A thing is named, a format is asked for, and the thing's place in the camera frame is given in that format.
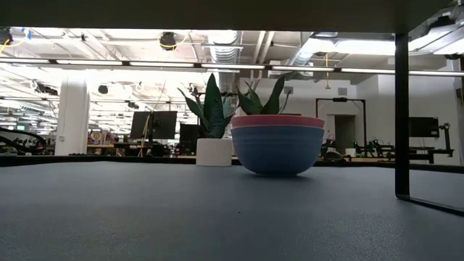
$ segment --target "blue bowl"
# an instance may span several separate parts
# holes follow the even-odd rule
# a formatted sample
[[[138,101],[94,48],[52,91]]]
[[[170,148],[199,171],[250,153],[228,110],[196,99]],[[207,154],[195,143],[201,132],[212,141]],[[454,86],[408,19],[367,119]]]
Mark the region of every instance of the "blue bowl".
[[[240,163],[263,175],[296,175],[316,162],[324,130],[305,126],[249,126],[232,129]]]

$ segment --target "exposed duct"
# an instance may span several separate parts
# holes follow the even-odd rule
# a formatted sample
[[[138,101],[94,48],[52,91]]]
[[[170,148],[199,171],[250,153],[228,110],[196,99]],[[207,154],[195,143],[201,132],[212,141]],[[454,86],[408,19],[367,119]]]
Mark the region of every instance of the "exposed duct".
[[[210,44],[222,44],[234,46],[239,43],[240,31],[211,31],[208,34]],[[237,63],[239,50],[233,47],[221,46],[211,47],[211,58],[214,63]],[[230,72],[219,72],[217,85],[221,93],[235,92],[236,74]]]
[[[291,58],[288,62],[287,65],[295,65],[295,66],[305,66],[309,61],[312,56],[311,46],[314,44],[311,40],[311,35],[310,37],[306,40],[304,44],[302,44],[302,48],[299,49],[299,51],[295,54],[293,58]]]

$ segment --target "snake plant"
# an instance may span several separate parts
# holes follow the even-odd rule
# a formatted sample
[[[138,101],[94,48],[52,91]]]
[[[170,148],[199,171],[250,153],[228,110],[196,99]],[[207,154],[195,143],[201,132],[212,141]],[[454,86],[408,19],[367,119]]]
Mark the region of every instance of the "snake plant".
[[[289,93],[286,96],[283,106],[280,107],[279,97],[282,93],[283,86],[285,84],[285,77],[281,77],[277,80],[274,85],[273,92],[269,97],[268,102],[263,106],[259,96],[256,94],[255,88],[252,85],[245,82],[248,85],[248,94],[242,94],[238,90],[239,95],[239,106],[247,115],[276,115],[282,113],[289,100]]]
[[[231,121],[233,114],[227,117],[224,116],[223,100],[215,76],[211,74],[208,80],[203,104],[198,96],[194,96],[194,101],[188,98],[182,90],[179,88],[178,90],[185,97],[188,108],[200,119],[200,137],[222,138],[225,127]]]

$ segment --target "computer monitor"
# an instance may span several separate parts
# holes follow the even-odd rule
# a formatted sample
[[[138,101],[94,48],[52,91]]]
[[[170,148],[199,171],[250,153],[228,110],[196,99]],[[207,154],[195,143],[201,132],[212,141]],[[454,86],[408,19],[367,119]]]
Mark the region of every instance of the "computer monitor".
[[[144,137],[145,124],[147,123],[147,119],[149,119],[150,113],[153,113],[153,139],[174,139],[177,111],[134,112],[130,138]]]
[[[179,138],[180,142],[192,142],[198,139],[198,129],[197,124],[181,124],[181,137]]]
[[[439,138],[439,124],[437,117],[410,117],[409,137]]]

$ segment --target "pink bowl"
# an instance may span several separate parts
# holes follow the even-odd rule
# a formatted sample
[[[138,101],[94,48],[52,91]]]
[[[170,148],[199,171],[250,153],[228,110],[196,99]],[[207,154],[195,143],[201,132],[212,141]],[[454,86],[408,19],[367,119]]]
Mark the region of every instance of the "pink bowl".
[[[294,115],[247,115],[232,118],[232,128],[261,125],[292,125],[324,128],[324,120]]]

